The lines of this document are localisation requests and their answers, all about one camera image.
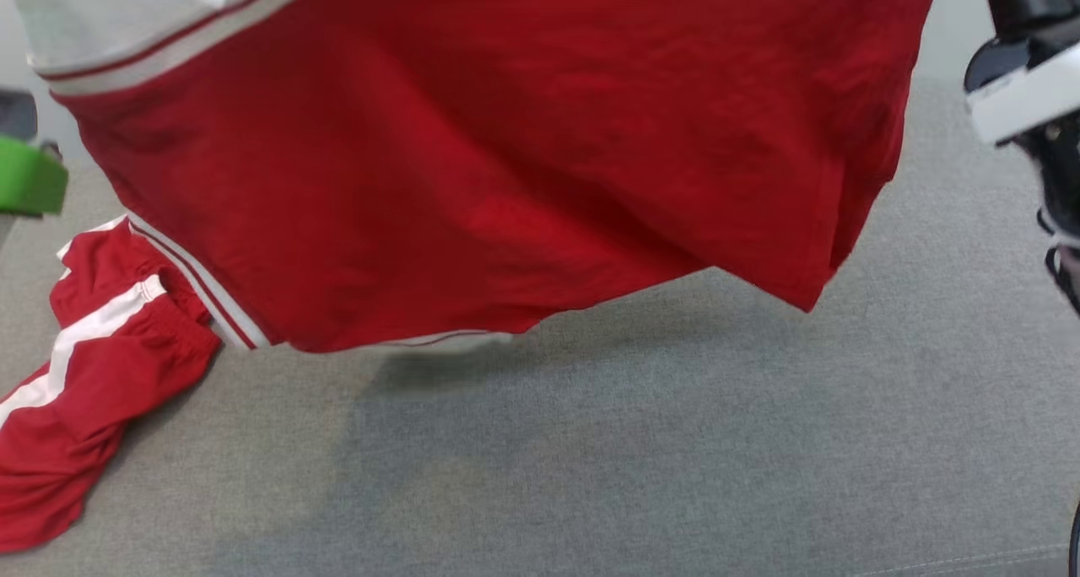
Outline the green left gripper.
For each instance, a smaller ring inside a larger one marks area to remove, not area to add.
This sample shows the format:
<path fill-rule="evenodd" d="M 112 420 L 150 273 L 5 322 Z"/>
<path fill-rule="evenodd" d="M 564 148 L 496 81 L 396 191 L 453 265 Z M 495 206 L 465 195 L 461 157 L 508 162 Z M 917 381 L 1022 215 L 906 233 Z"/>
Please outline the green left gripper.
<path fill-rule="evenodd" d="M 54 140 L 1 138 L 1 213 L 15 217 L 58 216 L 69 182 Z"/>

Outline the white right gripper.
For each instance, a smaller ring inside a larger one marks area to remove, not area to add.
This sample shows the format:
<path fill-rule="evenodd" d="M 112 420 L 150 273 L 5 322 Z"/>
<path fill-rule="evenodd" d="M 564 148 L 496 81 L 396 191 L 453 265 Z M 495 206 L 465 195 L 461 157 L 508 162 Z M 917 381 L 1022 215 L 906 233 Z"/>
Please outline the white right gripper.
<path fill-rule="evenodd" d="M 998 145 L 1077 111 L 1079 0 L 987 3 L 995 41 L 969 59 L 964 92 L 978 139 Z"/>

